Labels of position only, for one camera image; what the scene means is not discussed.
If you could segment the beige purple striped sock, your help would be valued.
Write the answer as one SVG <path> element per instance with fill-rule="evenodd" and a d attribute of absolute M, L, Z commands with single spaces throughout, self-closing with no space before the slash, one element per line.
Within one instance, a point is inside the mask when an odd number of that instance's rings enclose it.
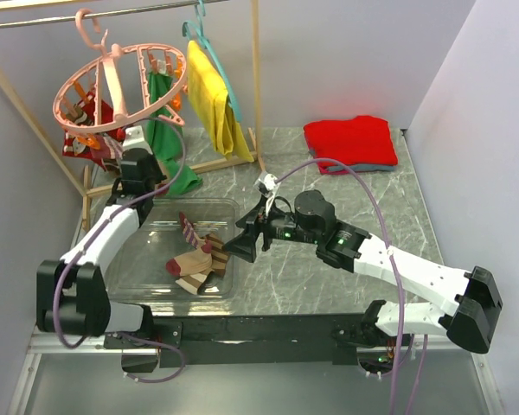
<path fill-rule="evenodd" d="M 179 213 L 179 221 L 184 240 L 190 245 L 192 250 L 177 255 L 166 263 L 166 271 L 177 278 L 205 271 L 213 262 L 210 241 L 198 235 L 194 225 L 183 212 Z"/>

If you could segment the brown striped sock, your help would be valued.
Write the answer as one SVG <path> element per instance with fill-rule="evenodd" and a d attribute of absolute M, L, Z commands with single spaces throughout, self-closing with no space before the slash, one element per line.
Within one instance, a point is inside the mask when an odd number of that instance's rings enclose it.
<path fill-rule="evenodd" d="M 167 272 L 177 285 L 193 295 L 202 294 L 211 274 L 223 277 L 230 255 L 224 251 L 222 240 L 215 233 L 206 234 L 201 240 L 192 237 L 190 252 L 182 253 L 166 263 Z"/>

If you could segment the pink round clip hanger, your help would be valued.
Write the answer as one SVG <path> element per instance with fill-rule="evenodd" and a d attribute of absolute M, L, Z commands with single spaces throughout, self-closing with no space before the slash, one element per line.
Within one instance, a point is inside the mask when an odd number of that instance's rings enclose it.
<path fill-rule="evenodd" d="M 172 101 L 180 96 L 187 85 L 187 61 L 182 51 L 161 43 L 141 43 L 122 47 L 117 43 L 108 45 L 108 31 L 99 25 L 97 17 L 87 8 L 80 9 L 74 16 L 75 26 L 82 41 L 98 53 L 98 57 L 75 72 L 59 89 L 53 102 L 53 115 L 65 131 L 75 135 L 84 145 L 98 149 L 94 138 L 100 133 L 117 130 L 142 121 L 159 110 L 168 113 L 160 118 L 175 126 L 183 127 L 185 121 Z M 119 60 L 133 55 L 138 68 L 138 84 L 142 108 L 129 112 L 125 92 L 119 75 Z M 149 69 L 170 70 L 174 80 L 166 93 L 153 100 L 149 91 L 147 73 Z M 93 94 L 94 112 L 92 124 L 77 124 L 75 105 L 67 94 L 75 92 L 80 100 L 87 102 L 88 93 Z"/>

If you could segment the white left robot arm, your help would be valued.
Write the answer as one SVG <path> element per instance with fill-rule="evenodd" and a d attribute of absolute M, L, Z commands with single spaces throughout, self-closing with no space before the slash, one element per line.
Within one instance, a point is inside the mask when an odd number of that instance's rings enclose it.
<path fill-rule="evenodd" d="M 164 174 L 144 148 L 124 151 L 120 170 L 92 229 L 71 251 L 43 261 L 36 272 L 36 325 L 42 332 L 56 333 L 69 349 L 105 333 L 125 332 L 138 348 L 155 339 L 151 308 L 112 301 L 104 275 L 119 249 L 144 224 Z"/>

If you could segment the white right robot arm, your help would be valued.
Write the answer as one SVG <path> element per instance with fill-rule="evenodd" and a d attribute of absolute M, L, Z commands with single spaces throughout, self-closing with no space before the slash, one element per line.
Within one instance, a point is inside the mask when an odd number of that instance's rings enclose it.
<path fill-rule="evenodd" d="M 262 196 L 236 226 L 240 234 L 223 248 L 248 263 L 257 257 L 258 239 L 265 251 L 275 239 L 312 244 L 326 265 L 378 278 L 420 297 L 418 303 L 372 302 L 362 324 L 363 337 L 371 344 L 403 333 L 446 336 L 475 354 L 490 350 L 503 300 L 492 272 L 482 266 L 467 271 L 386 246 L 372 233 L 339 220 L 334 205 L 317 190 L 300 193 L 292 211 Z"/>

